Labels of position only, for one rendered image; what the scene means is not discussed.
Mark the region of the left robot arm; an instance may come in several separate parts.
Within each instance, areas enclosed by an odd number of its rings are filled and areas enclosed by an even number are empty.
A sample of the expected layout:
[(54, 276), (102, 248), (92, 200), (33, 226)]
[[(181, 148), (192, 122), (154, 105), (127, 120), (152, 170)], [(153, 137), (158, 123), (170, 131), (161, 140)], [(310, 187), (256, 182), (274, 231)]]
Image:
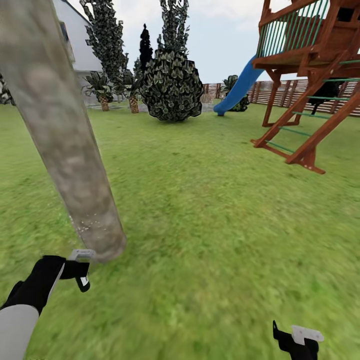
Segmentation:
[(93, 249), (74, 249), (69, 260), (45, 254), (25, 281), (11, 289), (0, 307), (0, 360), (24, 360), (35, 326), (59, 280), (84, 278), (90, 263), (79, 258), (93, 258)]

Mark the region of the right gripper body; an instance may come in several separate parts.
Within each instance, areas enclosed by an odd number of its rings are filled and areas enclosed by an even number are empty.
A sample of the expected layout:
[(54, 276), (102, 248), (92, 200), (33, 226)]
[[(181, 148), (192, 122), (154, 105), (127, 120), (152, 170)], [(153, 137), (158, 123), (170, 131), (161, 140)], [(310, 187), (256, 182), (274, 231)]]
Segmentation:
[(317, 344), (314, 340), (304, 338), (304, 345), (295, 343), (292, 335), (283, 331), (278, 331), (279, 349), (289, 352), (291, 360), (297, 355), (303, 355), (310, 360), (318, 360)]

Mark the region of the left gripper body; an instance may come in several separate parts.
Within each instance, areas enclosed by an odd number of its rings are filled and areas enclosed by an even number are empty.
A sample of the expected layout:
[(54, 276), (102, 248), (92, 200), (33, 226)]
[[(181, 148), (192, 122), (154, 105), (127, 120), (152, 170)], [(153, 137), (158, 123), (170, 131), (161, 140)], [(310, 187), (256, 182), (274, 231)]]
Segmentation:
[(78, 262), (68, 260), (72, 264), (72, 273), (67, 276), (67, 279), (84, 278), (88, 275), (90, 263), (89, 262)]

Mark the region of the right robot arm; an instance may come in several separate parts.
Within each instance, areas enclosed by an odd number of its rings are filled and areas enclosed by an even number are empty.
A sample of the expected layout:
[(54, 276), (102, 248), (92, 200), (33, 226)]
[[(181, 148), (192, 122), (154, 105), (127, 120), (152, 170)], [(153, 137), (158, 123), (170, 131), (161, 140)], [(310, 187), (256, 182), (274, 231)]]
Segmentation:
[(318, 360), (316, 341), (324, 340), (321, 332), (293, 324), (289, 334), (278, 330), (275, 320), (273, 326), (273, 338), (280, 350), (289, 352), (291, 360)]

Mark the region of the pesticide atomizer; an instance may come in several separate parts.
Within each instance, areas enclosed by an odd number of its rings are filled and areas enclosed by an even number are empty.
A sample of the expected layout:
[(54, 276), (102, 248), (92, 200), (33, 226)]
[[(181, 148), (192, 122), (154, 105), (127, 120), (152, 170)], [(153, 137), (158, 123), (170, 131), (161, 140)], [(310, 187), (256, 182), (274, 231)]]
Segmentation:
[(79, 285), (79, 289), (82, 293), (87, 292), (90, 287), (91, 287), (91, 283), (89, 281), (88, 276), (85, 277), (76, 277), (75, 278), (77, 280), (77, 283)]

